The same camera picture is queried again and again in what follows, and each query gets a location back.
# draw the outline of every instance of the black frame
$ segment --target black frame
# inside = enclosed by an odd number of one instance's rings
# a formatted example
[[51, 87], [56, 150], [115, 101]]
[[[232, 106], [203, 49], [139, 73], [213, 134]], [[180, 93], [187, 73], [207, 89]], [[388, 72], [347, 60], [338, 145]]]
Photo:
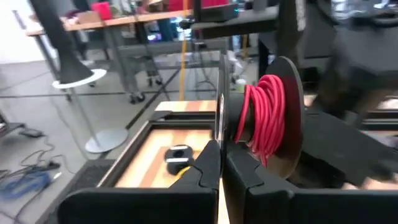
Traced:
[[[188, 116], [189, 112], [177, 113]], [[121, 157], [113, 164], [112, 168], [104, 176], [104, 179], [100, 182], [97, 187], [114, 187], [120, 177], [124, 174], [124, 171], [130, 165], [131, 161], [135, 158], [138, 151], [146, 141], [149, 134], [155, 129], [209, 129], [212, 130], [211, 136], [214, 136], [214, 120], [184, 120], [184, 121], [152, 121], [149, 120], [143, 125], [137, 136], [134, 137], [134, 144], [130, 148], [126, 149], [126, 152], [121, 154]]]

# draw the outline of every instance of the wooden board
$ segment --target wooden board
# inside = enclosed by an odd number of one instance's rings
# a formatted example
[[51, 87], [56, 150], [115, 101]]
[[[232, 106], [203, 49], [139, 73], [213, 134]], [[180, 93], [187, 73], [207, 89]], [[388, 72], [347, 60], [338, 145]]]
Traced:
[[[211, 130], [153, 130], [115, 187], [170, 187], [177, 179], [167, 172], [166, 150], [186, 144], [193, 148], [196, 158], [210, 139]], [[223, 224], [229, 219], [221, 181], [218, 223]]]
[[[106, 26], [121, 26], [125, 24], [131, 24], [135, 22], [148, 22], [148, 21], [156, 21], [159, 19], [167, 19], [173, 18], [178, 16], [190, 15], [192, 13], [191, 10], [181, 10], [181, 11], [174, 11], [174, 12], [157, 12], [157, 13], [149, 13], [137, 16], [125, 16], [116, 19], [109, 19], [102, 22], [92, 22], [86, 24], [65, 24], [64, 28], [66, 31], [73, 31], [73, 30], [85, 30], [85, 29], [96, 29], [102, 28]], [[35, 36], [35, 35], [42, 35], [44, 34], [43, 28], [38, 28], [34, 30], [29, 30], [26, 32], [28, 36]]]

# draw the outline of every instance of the black spool flange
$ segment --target black spool flange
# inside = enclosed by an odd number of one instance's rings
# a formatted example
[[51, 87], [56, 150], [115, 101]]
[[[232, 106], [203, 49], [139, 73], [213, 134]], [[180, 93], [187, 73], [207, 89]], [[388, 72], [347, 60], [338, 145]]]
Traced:
[[[277, 57], [267, 69], [267, 74], [277, 75], [285, 89], [285, 132], [277, 152], [267, 161], [267, 168], [280, 177], [288, 178], [294, 171], [301, 152], [302, 126], [304, 122], [303, 88], [299, 72], [286, 57]], [[232, 93], [228, 102], [226, 119], [228, 131], [224, 139], [234, 139], [243, 108], [244, 94]], [[254, 105], [249, 102], [243, 134], [240, 141], [249, 142], [254, 132]]]

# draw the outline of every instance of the table leg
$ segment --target table leg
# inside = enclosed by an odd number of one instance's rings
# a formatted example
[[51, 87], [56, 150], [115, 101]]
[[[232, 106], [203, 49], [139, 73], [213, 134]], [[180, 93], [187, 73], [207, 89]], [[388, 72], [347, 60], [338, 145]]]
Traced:
[[[60, 79], [60, 75], [58, 73], [58, 70], [54, 64], [53, 58], [50, 56], [50, 53], [48, 52], [47, 48], [45, 47], [44, 43], [43, 43], [43, 37], [41, 35], [36, 35], [35, 36], [35, 40], [37, 45], [40, 48], [40, 51], [42, 52], [45, 62], [47, 64], [47, 66], [50, 68], [50, 72], [52, 74], [52, 76], [54, 77], [54, 80], [59, 80]], [[68, 101], [71, 101], [71, 97], [68, 93], [66, 93], [66, 97]]]
[[116, 66], [116, 70], [118, 71], [121, 84], [126, 94], [128, 94], [130, 102], [135, 103], [136, 101], [138, 102], [142, 101], [144, 95], [138, 90], [137, 81], [135, 77], [127, 79], [127, 77], [133, 76], [135, 74], [133, 74], [132, 70], [129, 69], [128, 66], [129, 64], [127, 59], [122, 56], [122, 54], [118, 49], [119, 46], [123, 45], [123, 40], [120, 34], [120, 28], [106, 27], [104, 28], [104, 33], [106, 41], [112, 50], [113, 64], [115, 64]]

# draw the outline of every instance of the round metal base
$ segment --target round metal base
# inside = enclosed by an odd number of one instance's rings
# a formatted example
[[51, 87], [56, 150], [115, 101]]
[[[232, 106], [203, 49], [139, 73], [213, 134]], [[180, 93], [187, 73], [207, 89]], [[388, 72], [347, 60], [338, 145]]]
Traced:
[[120, 146], [128, 136], [129, 132], [124, 128], [100, 131], [96, 134], [99, 145], [95, 142], [94, 138], [90, 138], [86, 143], [86, 150], [90, 153], [107, 152]]

